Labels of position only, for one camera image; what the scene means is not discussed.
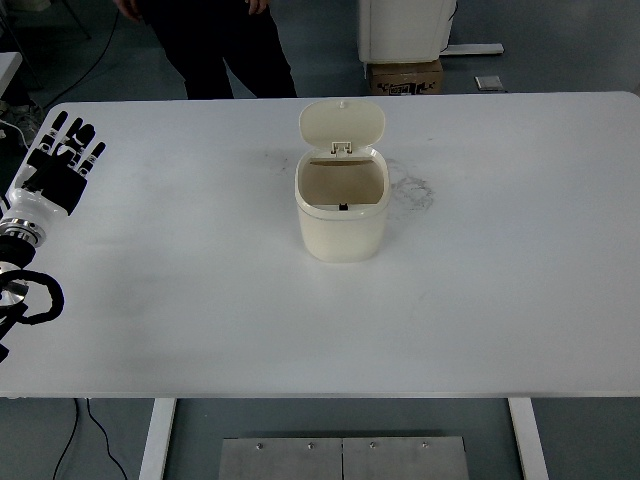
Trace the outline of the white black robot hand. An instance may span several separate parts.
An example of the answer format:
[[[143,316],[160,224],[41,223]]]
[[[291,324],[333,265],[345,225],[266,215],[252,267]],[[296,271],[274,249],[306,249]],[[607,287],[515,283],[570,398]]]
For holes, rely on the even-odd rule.
[[[77,207],[106,144],[88,121],[62,110],[30,149],[8,191],[1,233],[42,242],[53,223]]]

